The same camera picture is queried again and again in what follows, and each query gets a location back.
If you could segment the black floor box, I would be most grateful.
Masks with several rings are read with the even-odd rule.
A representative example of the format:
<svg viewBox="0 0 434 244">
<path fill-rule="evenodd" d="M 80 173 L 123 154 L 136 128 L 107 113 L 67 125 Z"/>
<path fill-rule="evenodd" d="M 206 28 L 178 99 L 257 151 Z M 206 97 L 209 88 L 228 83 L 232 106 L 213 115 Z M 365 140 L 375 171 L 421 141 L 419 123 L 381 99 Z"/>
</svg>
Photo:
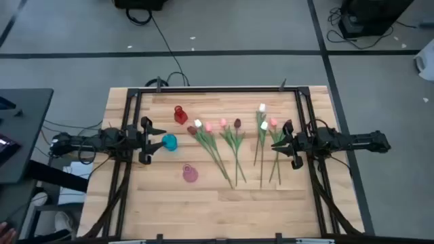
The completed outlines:
<svg viewBox="0 0 434 244">
<path fill-rule="evenodd" d="M 113 0 L 119 9 L 145 9 L 161 11 L 168 0 Z"/>
</svg>

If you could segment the white box under table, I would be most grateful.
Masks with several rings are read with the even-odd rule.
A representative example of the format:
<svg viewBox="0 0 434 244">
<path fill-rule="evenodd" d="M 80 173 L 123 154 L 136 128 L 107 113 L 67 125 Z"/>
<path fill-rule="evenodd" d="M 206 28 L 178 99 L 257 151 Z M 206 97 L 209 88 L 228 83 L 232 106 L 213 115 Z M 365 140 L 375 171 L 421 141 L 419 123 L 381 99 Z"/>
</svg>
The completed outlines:
<svg viewBox="0 0 434 244">
<path fill-rule="evenodd" d="M 79 176 L 86 180 L 93 170 L 93 163 L 89 165 L 82 164 L 78 161 L 73 161 L 69 166 L 63 167 L 63 172 Z M 60 196 L 58 197 L 58 204 L 64 205 L 69 203 L 84 203 L 87 194 L 78 190 L 73 190 L 65 187 L 60 187 Z"/>
</svg>

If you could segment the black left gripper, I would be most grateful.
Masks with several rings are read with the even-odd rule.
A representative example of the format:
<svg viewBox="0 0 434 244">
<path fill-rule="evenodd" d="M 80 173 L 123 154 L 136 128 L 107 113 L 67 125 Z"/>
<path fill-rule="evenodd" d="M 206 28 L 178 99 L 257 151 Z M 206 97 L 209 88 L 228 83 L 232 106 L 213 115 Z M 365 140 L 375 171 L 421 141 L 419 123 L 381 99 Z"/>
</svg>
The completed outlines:
<svg viewBox="0 0 434 244">
<path fill-rule="evenodd" d="M 147 126 L 152 125 L 152 121 L 148 117 L 142 117 L 140 120 L 140 124 L 144 129 L 143 132 L 139 131 L 135 125 L 128 125 L 126 129 L 126 142 L 128 150 L 137 150 L 140 149 L 138 155 L 138 160 L 141 164 L 150 165 L 151 164 L 151 155 L 153 155 L 157 150 L 166 145 L 165 142 L 158 142 L 151 144 L 148 139 L 147 134 Z M 166 130 L 155 129 L 153 127 L 149 127 L 149 134 L 153 136 L 157 136 L 160 134 L 165 134 Z"/>
</svg>

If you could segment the person's hand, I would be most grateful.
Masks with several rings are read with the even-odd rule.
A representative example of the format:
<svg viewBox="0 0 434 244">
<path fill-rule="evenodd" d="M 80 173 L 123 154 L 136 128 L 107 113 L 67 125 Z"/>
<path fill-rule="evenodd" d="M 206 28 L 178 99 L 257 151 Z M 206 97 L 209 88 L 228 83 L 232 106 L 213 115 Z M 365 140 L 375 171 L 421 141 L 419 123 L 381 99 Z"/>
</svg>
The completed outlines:
<svg viewBox="0 0 434 244">
<path fill-rule="evenodd" d="M 16 230 L 7 222 L 0 223 L 0 244 L 12 244 L 16 236 Z"/>
</svg>

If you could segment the blue glass vase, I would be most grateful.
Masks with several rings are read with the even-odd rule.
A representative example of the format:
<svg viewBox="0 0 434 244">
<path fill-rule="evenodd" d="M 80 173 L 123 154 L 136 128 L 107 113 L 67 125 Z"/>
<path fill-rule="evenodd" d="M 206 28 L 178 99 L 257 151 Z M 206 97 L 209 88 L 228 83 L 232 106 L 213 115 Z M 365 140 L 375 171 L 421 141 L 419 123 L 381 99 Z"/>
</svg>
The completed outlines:
<svg viewBox="0 0 434 244">
<path fill-rule="evenodd" d="M 177 137 L 174 134 L 164 135 L 161 141 L 165 143 L 164 147 L 168 151 L 175 151 L 178 148 Z"/>
</svg>

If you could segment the purple glass vase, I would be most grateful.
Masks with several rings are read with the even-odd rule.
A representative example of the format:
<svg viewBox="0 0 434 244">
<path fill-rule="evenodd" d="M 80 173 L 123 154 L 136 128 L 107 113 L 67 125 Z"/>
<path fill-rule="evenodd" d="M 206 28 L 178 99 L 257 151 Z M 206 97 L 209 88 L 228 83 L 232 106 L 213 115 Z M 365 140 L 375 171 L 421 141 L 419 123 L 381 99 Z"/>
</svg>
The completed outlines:
<svg viewBox="0 0 434 244">
<path fill-rule="evenodd" d="M 193 166 L 186 164 L 182 168 L 182 177 L 186 182 L 192 183 L 197 181 L 199 174 Z"/>
</svg>

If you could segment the dark tablet device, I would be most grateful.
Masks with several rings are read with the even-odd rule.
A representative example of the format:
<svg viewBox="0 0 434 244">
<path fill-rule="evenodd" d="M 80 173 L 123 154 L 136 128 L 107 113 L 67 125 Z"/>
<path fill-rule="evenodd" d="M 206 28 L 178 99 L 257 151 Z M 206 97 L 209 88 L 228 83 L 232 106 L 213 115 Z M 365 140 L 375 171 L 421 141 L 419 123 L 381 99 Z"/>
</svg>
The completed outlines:
<svg viewBox="0 0 434 244">
<path fill-rule="evenodd" d="M 16 154 L 20 147 L 16 141 L 0 134 L 0 166 Z"/>
</svg>

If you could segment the black equipment case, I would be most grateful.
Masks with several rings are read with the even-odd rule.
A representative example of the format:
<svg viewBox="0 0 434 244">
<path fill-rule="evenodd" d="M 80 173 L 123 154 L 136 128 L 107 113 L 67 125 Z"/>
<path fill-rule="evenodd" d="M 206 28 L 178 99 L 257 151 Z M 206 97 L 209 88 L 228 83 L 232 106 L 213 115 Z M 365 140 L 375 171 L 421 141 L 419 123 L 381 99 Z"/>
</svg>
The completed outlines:
<svg viewBox="0 0 434 244">
<path fill-rule="evenodd" d="M 343 0 L 339 30 L 345 39 L 382 36 L 414 0 Z"/>
</svg>

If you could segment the black aluminium table frame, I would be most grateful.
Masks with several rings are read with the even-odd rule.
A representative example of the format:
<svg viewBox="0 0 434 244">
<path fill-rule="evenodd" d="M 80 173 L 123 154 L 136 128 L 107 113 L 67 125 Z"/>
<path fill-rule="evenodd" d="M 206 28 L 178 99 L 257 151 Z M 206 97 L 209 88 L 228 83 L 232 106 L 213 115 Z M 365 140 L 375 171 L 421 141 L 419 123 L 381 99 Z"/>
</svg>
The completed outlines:
<svg viewBox="0 0 434 244">
<path fill-rule="evenodd" d="M 276 153 L 266 147 L 260 187 L 261 149 L 256 164 L 254 159 L 255 112 L 261 103 L 266 104 L 269 117 L 280 123 L 292 120 L 295 131 L 300 131 L 298 116 L 308 111 L 305 96 L 276 87 L 167 87 L 160 93 L 145 89 L 140 98 L 133 89 L 112 88 L 104 108 L 104 127 L 139 124 L 142 117 L 149 117 L 156 128 L 177 137 L 178 148 L 174 152 L 159 149 L 150 165 L 132 159 L 127 197 L 121 204 L 124 213 L 112 214 L 109 234 L 147 243 L 162 235 L 164 243 L 204 244 L 290 243 L 296 237 L 319 237 L 307 166 L 294 170 L 290 158 L 281 155 L 281 184 L 276 175 L 269 182 Z M 234 189 L 187 126 L 174 121 L 178 105 L 185 109 L 189 125 L 195 119 L 211 123 Z M 247 182 L 240 172 L 235 181 L 235 156 L 219 136 L 221 118 L 229 123 L 241 119 L 245 138 L 238 156 Z M 197 170 L 196 182 L 182 177 L 186 164 Z"/>
</svg>

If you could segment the red glass vase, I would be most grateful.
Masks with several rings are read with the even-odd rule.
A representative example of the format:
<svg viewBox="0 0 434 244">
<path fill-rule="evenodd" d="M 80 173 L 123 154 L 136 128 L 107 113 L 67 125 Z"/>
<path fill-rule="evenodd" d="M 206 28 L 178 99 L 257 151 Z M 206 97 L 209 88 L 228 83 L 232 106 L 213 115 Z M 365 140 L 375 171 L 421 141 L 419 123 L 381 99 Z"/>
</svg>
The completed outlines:
<svg viewBox="0 0 434 244">
<path fill-rule="evenodd" d="M 188 120 L 188 115 L 184 112 L 181 106 L 175 106 L 174 108 L 174 120 L 175 122 L 183 125 Z"/>
</svg>

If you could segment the white tulip flower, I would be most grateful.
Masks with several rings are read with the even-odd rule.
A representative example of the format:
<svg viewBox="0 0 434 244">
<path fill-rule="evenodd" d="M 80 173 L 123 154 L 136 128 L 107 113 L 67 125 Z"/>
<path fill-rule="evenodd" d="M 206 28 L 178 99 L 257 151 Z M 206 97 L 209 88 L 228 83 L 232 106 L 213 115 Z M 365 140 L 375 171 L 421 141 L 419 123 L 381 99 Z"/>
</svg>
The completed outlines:
<svg viewBox="0 0 434 244">
<path fill-rule="evenodd" d="M 225 169 L 224 163 L 222 162 L 222 159 L 220 157 L 220 154 L 218 152 L 218 148 L 216 145 L 216 140 L 214 135 L 211 132 L 208 132 L 205 129 L 205 125 L 199 120 L 194 120 L 194 129 L 196 129 L 195 138 L 196 140 L 202 145 L 202 147 L 210 154 L 210 156 L 213 158 L 215 164 L 222 172 L 224 178 L 231 182 L 229 175 Z"/>
<path fill-rule="evenodd" d="M 264 161 L 264 143 L 267 134 L 268 123 L 263 121 L 260 125 L 260 145 L 261 145 L 261 158 L 260 158 L 260 187 L 262 188 L 262 176 L 263 176 L 263 161 Z"/>
<path fill-rule="evenodd" d="M 266 121 L 266 105 L 261 103 L 259 105 L 258 110 L 256 111 L 256 123 L 257 123 L 257 143 L 256 143 L 256 152 L 255 152 L 255 159 L 254 164 L 256 164 L 257 155 L 258 155 L 258 149 L 260 145 L 260 125 L 263 121 Z"/>
</svg>

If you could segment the white plastic bucket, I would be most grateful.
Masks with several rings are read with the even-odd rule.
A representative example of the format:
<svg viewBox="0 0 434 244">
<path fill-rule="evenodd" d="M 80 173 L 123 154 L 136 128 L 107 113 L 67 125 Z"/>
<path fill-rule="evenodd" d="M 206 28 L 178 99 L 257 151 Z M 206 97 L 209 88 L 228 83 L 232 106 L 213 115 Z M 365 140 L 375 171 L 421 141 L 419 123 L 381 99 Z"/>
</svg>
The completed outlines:
<svg viewBox="0 0 434 244">
<path fill-rule="evenodd" d="M 414 62 L 419 77 L 434 83 L 434 39 L 414 56 Z"/>
</svg>

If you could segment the dark grey desk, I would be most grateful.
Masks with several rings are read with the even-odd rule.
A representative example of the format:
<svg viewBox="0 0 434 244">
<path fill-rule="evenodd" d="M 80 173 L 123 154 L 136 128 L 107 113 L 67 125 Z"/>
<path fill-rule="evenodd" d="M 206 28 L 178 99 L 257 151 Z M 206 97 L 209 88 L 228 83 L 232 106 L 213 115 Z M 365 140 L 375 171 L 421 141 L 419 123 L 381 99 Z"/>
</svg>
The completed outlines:
<svg viewBox="0 0 434 244">
<path fill-rule="evenodd" d="M 17 115 L 0 110 L 0 134 L 20 145 L 16 153 L 0 163 L 0 184 L 14 184 L 24 177 L 53 93 L 50 88 L 0 89 L 0 97 L 14 103 L 21 112 Z"/>
</svg>

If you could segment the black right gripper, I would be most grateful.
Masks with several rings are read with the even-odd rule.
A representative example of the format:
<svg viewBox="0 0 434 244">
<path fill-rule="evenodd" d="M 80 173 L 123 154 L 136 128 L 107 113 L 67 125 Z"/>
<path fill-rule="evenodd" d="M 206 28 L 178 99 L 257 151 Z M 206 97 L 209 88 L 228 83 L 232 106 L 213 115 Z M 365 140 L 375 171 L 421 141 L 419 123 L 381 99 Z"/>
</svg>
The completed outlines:
<svg viewBox="0 0 434 244">
<path fill-rule="evenodd" d="M 295 136 L 292 134 L 294 126 L 292 120 L 287 120 L 283 126 L 282 139 L 274 144 L 272 147 L 276 147 L 275 150 L 279 153 L 292 157 L 292 169 L 300 169 L 303 166 L 302 157 L 298 155 L 298 152 L 306 152 L 308 149 L 307 136 L 304 133 L 297 133 Z"/>
</svg>

